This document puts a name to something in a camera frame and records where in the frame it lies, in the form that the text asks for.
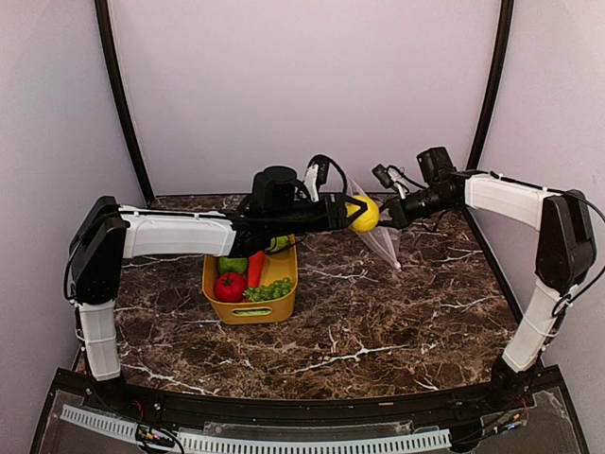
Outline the yellow toy lemon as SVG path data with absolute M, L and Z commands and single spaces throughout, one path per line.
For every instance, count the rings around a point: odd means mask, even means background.
M 351 223 L 349 229 L 358 234 L 368 233 L 377 226 L 380 220 L 379 207 L 374 200 L 367 196 L 355 195 L 354 199 L 364 202 L 366 210 Z

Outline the clear dotted zip bag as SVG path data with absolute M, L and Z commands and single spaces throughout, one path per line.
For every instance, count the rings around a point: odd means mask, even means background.
M 347 176 L 347 184 L 348 196 L 353 198 L 356 196 L 369 198 L 368 194 L 361 186 L 349 176 Z M 400 232 L 398 230 L 383 226 L 375 226 L 371 231 L 365 233 L 355 230 L 354 232 L 362 239 L 366 246 L 387 261 L 394 269 L 398 271 L 402 269 L 402 265 L 397 257 L 400 245 Z

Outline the yellow plastic basket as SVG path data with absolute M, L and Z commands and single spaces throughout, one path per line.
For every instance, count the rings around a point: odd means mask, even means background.
M 217 257 L 204 257 L 202 291 L 221 321 L 226 324 L 278 323 L 292 315 L 298 285 L 298 256 L 295 246 L 269 255 L 260 275 L 260 286 L 269 287 L 278 280 L 290 282 L 289 291 L 280 298 L 259 302 L 220 302 L 215 293 L 215 283 L 219 277 L 217 263 Z

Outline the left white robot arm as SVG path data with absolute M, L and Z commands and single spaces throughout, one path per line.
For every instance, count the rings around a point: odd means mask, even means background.
M 367 203 L 347 195 L 297 201 L 271 217 L 142 209 L 99 198 L 70 243 L 63 275 L 63 296 L 76 308 L 97 398 L 113 412 L 133 404 L 132 389 L 118 379 L 113 314 L 123 260 L 157 254 L 250 257 L 274 237 L 343 230 L 367 211 Z

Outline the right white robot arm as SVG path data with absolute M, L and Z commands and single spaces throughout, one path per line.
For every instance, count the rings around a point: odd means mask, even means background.
M 410 193 L 393 166 L 376 166 L 374 177 L 397 197 L 382 206 L 388 227 L 458 206 L 511 218 L 539 234 L 535 288 L 525 314 L 502 355 L 494 362 L 482 401 L 502 410 L 520 399 L 537 371 L 545 348 L 559 334 L 567 310 L 587 289 L 583 281 L 596 261 L 590 205 L 578 190 L 555 190 L 521 183 L 495 172 L 447 169 L 430 174 L 425 187 Z

